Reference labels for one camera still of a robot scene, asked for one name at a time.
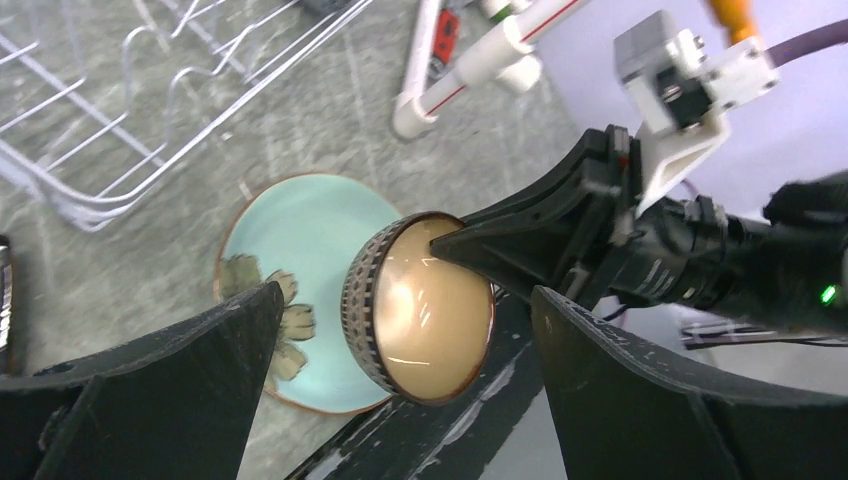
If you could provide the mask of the brown patterned ceramic bowl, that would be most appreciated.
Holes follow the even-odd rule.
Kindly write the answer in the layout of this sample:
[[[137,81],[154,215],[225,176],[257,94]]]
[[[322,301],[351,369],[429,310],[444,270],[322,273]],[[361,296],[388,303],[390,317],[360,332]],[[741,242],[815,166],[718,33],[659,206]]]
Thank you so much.
[[[431,251],[462,226],[438,211],[396,220],[362,246],[343,282],[340,319],[358,366],[420,405],[444,405],[470,387],[494,329],[491,283]]]

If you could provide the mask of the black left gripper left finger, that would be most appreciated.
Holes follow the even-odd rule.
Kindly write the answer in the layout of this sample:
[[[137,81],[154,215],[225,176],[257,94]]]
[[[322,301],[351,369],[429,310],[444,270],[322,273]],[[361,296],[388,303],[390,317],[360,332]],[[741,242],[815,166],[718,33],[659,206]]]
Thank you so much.
[[[233,479],[284,297],[249,289],[117,347],[1,382],[5,479]]]

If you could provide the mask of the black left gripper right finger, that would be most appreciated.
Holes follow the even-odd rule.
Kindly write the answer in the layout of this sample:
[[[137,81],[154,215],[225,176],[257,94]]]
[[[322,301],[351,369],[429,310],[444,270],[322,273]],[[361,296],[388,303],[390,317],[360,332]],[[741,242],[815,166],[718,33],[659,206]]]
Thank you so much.
[[[531,310],[569,478],[846,477],[845,397],[691,360],[545,287]]]

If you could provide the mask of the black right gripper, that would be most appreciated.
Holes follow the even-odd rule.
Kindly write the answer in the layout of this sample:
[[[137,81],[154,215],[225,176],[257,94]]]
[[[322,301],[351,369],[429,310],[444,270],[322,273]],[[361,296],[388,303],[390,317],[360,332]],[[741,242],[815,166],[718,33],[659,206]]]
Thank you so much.
[[[641,160],[626,128],[589,128],[548,173],[465,215],[431,251],[523,300],[543,286],[587,309],[609,295],[630,308],[715,303],[717,228],[686,222],[669,199],[637,216]]]

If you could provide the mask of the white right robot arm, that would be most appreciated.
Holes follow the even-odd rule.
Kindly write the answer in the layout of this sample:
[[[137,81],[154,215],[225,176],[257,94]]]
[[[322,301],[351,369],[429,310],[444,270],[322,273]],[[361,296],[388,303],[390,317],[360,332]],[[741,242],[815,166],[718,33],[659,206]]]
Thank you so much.
[[[433,254],[522,299],[549,288],[593,308],[676,304],[774,329],[847,330],[847,226],[763,223],[709,197],[662,198],[645,212],[642,145],[589,129],[550,172],[464,218]]]

